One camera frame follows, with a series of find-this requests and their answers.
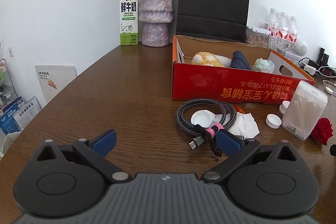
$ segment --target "white round speaker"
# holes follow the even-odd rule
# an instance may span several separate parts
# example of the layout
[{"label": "white round speaker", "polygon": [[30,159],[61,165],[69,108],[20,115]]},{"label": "white round speaker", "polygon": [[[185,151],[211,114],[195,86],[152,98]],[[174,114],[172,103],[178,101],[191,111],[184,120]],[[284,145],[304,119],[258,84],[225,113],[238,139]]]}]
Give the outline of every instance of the white round speaker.
[{"label": "white round speaker", "polygon": [[293,51],[299,56],[306,55],[308,51],[307,43],[301,39],[296,40],[295,48]]}]

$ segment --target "wooden table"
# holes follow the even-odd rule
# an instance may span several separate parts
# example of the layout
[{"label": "wooden table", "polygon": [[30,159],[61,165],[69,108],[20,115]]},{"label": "wooden table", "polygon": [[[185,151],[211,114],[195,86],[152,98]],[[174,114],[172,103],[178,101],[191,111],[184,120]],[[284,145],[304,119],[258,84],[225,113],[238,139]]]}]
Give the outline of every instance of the wooden table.
[{"label": "wooden table", "polygon": [[[63,89],[27,126],[0,161],[0,223],[20,215],[12,195],[14,182],[35,149],[45,139],[69,144],[91,139],[107,128],[118,133],[117,146],[107,158],[126,172],[196,173],[217,165],[208,145],[192,151],[191,138],[176,124],[181,101],[171,100],[171,46],[117,47]],[[336,98],[328,95],[324,117],[336,124]],[[300,141],[282,128],[269,128],[267,114],[281,115],[278,106],[246,102],[239,104],[255,118],[263,144],[288,139],[298,149],[320,183],[320,199],[313,216],[322,224],[336,219],[336,157],[328,146]]]}]

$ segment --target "blue gripper pad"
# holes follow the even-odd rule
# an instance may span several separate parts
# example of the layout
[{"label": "blue gripper pad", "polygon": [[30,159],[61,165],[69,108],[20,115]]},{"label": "blue gripper pad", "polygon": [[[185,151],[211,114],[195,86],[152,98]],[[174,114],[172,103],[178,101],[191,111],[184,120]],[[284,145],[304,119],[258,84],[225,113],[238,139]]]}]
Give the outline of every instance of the blue gripper pad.
[{"label": "blue gripper pad", "polygon": [[223,153],[226,156],[230,157],[233,154],[237,153],[239,150],[241,150],[242,146],[240,142],[234,140],[234,135],[229,132],[227,133],[228,134],[225,134],[224,132],[222,132],[222,130],[219,130],[216,134],[216,142],[218,144],[218,147],[223,151]]},{"label": "blue gripper pad", "polygon": [[100,156],[106,157],[117,144],[117,133],[115,130],[111,130],[97,140],[94,139],[92,141],[90,145],[92,150],[97,152]]}]

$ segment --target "purple textured vase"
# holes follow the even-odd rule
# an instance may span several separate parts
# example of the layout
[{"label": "purple textured vase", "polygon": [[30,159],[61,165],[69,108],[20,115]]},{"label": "purple textured vase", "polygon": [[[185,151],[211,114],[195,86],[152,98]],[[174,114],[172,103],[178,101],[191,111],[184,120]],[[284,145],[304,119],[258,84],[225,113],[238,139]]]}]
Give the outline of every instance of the purple textured vase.
[{"label": "purple textured vase", "polygon": [[140,0],[139,19],[144,22],[142,44],[169,44],[168,23],[174,21],[174,0]]}]

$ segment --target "orange and white plush toy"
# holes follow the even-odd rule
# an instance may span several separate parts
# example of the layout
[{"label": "orange and white plush toy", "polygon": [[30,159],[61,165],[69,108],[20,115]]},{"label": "orange and white plush toy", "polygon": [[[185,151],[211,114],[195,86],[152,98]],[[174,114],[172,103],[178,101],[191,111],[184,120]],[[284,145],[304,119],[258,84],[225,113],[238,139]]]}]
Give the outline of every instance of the orange and white plush toy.
[{"label": "orange and white plush toy", "polygon": [[212,66],[212,67],[229,67],[231,59],[215,55],[210,52],[199,52],[195,54],[193,61],[194,65]]}]

